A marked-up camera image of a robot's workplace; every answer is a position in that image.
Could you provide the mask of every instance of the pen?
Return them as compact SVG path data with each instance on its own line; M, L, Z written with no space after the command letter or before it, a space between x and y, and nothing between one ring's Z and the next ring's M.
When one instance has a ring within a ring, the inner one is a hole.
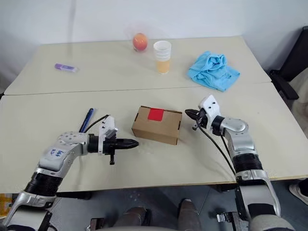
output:
M89 121L90 121L90 119L91 119L91 117L93 115L93 112L94 112L94 109L90 108L88 113L87 113L87 115L86 115L85 120L83 121L83 123L82 123L82 125L81 125L81 127L79 129L79 132L84 132L84 130L86 129L86 127L87 127L87 125L88 125L88 123L89 123Z

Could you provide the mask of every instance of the black chair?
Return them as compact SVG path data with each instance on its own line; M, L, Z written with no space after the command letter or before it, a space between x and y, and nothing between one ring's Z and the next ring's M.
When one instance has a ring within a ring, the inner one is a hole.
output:
M289 85L299 73L308 67L308 26L303 27L289 56L280 70L271 70L269 77L277 91L282 91L288 100L297 100L298 94Z

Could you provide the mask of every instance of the cardboard box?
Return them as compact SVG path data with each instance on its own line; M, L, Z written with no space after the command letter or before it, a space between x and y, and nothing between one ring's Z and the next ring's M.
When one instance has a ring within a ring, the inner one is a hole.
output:
M135 117L136 137L177 145L182 112L141 106Z

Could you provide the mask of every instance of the white wall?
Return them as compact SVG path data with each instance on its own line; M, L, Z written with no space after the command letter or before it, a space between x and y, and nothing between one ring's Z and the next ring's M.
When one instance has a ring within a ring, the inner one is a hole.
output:
M70 41L71 0L0 0L0 85L44 43ZM264 69L279 68L308 23L307 0L77 0L73 41L243 35Z

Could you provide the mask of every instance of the purple marker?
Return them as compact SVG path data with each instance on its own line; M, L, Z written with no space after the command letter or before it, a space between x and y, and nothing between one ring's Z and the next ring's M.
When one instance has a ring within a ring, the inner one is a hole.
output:
M76 73L78 71L77 67L67 66L67 65L63 65L63 64L55 64L54 68L56 68L60 71L68 71L68 72L74 72L74 73Z

